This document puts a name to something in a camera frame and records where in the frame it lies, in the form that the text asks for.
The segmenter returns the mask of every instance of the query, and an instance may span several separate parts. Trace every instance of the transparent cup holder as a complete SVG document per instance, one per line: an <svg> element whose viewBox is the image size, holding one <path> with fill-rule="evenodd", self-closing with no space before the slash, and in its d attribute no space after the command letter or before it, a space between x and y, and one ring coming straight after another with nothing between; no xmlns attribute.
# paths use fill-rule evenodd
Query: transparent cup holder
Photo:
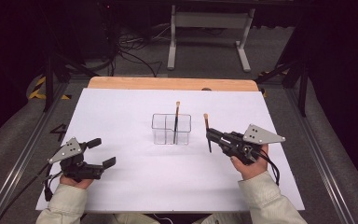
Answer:
<svg viewBox="0 0 358 224"><path fill-rule="evenodd" d="M191 132L191 116L179 114L175 131L174 114L154 114L152 130L156 145L188 145Z"/></svg>

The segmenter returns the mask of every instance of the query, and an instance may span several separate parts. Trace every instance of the sleeve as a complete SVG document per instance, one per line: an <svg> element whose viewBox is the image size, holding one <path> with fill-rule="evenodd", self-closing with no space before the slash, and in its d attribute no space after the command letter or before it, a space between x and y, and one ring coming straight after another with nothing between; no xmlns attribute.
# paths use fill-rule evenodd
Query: sleeve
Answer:
<svg viewBox="0 0 358 224"><path fill-rule="evenodd" d="M257 223L307 223L273 181L269 172L239 182L249 205L252 221Z"/></svg>
<svg viewBox="0 0 358 224"><path fill-rule="evenodd" d="M48 203L48 208L37 218L36 224L80 223L86 201L86 190L60 184Z"/></svg>

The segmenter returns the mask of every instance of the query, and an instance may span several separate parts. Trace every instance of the white table surface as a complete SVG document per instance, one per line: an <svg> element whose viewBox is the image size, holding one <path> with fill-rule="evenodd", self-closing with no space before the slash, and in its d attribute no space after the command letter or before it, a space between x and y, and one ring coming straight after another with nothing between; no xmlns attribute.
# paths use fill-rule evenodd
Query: white table surface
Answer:
<svg viewBox="0 0 358 224"><path fill-rule="evenodd" d="M189 145L154 145L155 113L189 114ZM229 157L212 143L209 152L203 114L210 128L244 133L253 123L276 133L259 91L138 91L84 89L62 143L101 138L87 149L88 164L117 157L117 164L89 187L86 211L93 213L212 213L247 211L238 187L241 175ZM297 210L304 210L296 182L279 143L269 155L281 172L280 189ZM55 163L51 173L60 171ZM56 189L54 180L51 189ZM47 207L43 191L36 210Z"/></svg>

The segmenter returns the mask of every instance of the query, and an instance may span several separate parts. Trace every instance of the metal frame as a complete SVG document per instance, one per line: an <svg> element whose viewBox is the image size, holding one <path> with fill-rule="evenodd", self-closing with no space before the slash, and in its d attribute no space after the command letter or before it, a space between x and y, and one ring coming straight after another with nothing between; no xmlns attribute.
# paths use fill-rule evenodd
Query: metal frame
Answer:
<svg viewBox="0 0 358 224"><path fill-rule="evenodd" d="M243 48L252 25L254 14L254 8L250 9L249 13L177 12L176 6L173 5L171 14L171 44L167 65L168 70L173 70L175 67L176 27L206 27L243 30L241 41L236 41L235 44L237 52L240 56L243 71L250 72L251 67Z"/></svg>
<svg viewBox="0 0 358 224"><path fill-rule="evenodd" d="M310 124L308 120L302 116L302 113L298 111L297 109L297 98L295 91L293 89L285 89L287 98L289 99L289 102L292 106L292 108L296 111L296 118L307 136L308 143L310 146L310 154L313 158L313 160L316 163L316 167L318 168L318 171L322 177L322 180L324 182L324 185L327 189L328 194L330 195L331 201L336 208L337 214L339 219L341 220L341 223L346 224L352 224L355 223L354 219L351 215L351 211L349 207L347 206L347 203L345 202L343 195L341 193L341 190L339 189L337 185L336 179L333 177L332 172L330 171L330 168L327 165L327 162L324 158L324 155L321 151L321 148L319 147L319 144L313 134L312 129L310 128Z"/></svg>
<svg viewBox="0 0 358 224"><path fill-rule="evenodd" d="M59 99L65 92L66 87L68 84L66 83L60 83L59 87L56 90L56 93L54 95L55 99ZM17 184L20 181L20 178L22 174L25 171L25 168L30 161L32 155L34 154L35 148L37 143L39 142L39 139L41 137L41 134L45 128L45 126L48 123L48 119L51 117L52 112L54 111L55 107L57 106L59 100L53 101L52 105L49 107L49 110L47 112L42 113L42 116L40 117L39 121L36 124L36 127L34 128L33 133L31 134L30 138L28 139L27 144L25 145L24 149L22 150L22 153L20 154L19 158L16 161L16 164L13 166L12 170L10 171L7 180L5 181L5 184L0 190L0 216L2 212L4 211L11 194L14 192L14 189L16 188Z"/></svg>

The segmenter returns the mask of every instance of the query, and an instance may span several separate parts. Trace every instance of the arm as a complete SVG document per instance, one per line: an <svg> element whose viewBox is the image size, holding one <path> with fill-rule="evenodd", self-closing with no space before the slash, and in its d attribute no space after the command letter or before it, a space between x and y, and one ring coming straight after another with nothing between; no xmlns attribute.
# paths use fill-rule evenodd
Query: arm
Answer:
<svg viewBox="0 0 358 224"><path fill-rule="evenodd" d="M62 176L48 208L39 215L37 224L80 223L87 201L87 187L92 180L75 180Z"/></svg>
<svg viewBox="0 0 358 224"><path fill-rule="evenodd" d="M268 145L262 146L268 153ZM251 165L244 165L236 157L231 161L242 175L239 182L241 192L248 203L253 223L306 223L283 195L267 171L268 163L258 159Z"/></svg>
<svg viewBox="0 0 358 224"><path fill-rule="evenodd" d="M256 223L306 223L292 203L283 195L269 172L239 182Z"/></svg>

